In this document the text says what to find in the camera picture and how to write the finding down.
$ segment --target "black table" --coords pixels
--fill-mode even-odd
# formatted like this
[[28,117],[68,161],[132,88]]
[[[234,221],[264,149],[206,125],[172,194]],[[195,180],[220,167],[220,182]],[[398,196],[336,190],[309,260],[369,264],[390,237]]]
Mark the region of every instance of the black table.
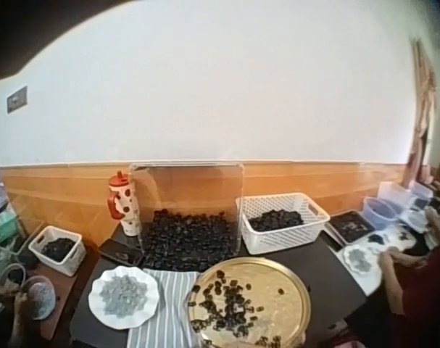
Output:
[[[130,245],[136,243],[134,239],[125,237],[120,226],[112,238]],[[250,256],[244,244],[238,256]],[[261,256],[293,270],[310,290],[312,315],[307,329],[308,336],[324,331],[366,301],[362,289],[321,238],[311,244]],[[97,262],[70,322],[70,334],[74,340],[96,348],[126,347],[128,331],[106,327],[94,317],[88,305],[93,281],[105,270],[115,267],[116,264],[103,258]]]

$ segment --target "striped towel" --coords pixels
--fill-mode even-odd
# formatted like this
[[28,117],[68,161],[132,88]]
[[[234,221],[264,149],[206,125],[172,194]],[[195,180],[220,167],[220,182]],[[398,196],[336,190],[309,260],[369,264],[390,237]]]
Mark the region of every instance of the striped towel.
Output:
[[199,276],[197,272],[144,269],[159,284],[160,300],[154,316],[129,331],[126,348],[194,348],[200,343],[191,330],[187,296]]

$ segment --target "hand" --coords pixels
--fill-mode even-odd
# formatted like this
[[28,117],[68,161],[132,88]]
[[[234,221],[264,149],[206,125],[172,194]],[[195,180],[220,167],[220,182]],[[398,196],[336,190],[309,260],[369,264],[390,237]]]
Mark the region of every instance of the hand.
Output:
[[389,252],[381,252],[379,254],[378,264],[379,268],[384,272],[385,270],[394,267],[394,260]]
[[30,301],[26,293],[19,292],[15,295],[14,311],[15,314],[25,315],[28,313]]
[[424,213],[426,214],[426,219],[429,223],[433,223],[439,219],[439,214],[437,214],[437,211],[432,207],[426,207]]
[[6,288],[0,286],[0,299],[9,299],[14,297],[18,293],[18,286],[15,288]]

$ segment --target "round metal tray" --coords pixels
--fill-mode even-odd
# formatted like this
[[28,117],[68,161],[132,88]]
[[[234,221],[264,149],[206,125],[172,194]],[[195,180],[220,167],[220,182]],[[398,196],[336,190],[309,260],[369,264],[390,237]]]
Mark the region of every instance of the round metal tray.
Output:
[[[220,295],[215,293],[215,282],[221,281],[217,277],[217,271],[225,274],[226,282],[222,283]],[[241,294],[245,300],[250,299],[250,305],[254,312],[247,312],[245,317],[247,323],[254,325],[248,328],[249,334],[245,337],[235,337],[232,331],[224,328],[214,329],[215,322],[211,323],[198,335],[205,343],[212,347],[224,347],[237,341],[254,344],[262,337],[267,337],[268,342],[279,336],[281,347],[293,347],[302,337],[310,321],[310,296],[307,289],[297,275],[281,264],[261,257],[239,257],[223,261],[203,273],[196,282],[200,286],[198,292],[192,291],[189,295],[190,305],[188,307],[189,320],[207,320],[209,313],[200,303],[205,301],[204,290],[213,284],[210,291],[212,301],[217,309],[223,310],[225,314],[224,286],[230,286],[231,281],[237,281],[243,290]]]

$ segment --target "polka dot bottle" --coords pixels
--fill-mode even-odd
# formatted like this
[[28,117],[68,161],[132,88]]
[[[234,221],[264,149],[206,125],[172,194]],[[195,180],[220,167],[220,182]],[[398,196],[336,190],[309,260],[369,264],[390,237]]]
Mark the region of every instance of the polka dot bottle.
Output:
[[134,185],[130,182],[128,174],[118,171],[116,176],[110,178],[109,188],[107,205],[110,215],[120,221],[126,236],[137,236],[141,232],[141,221]]

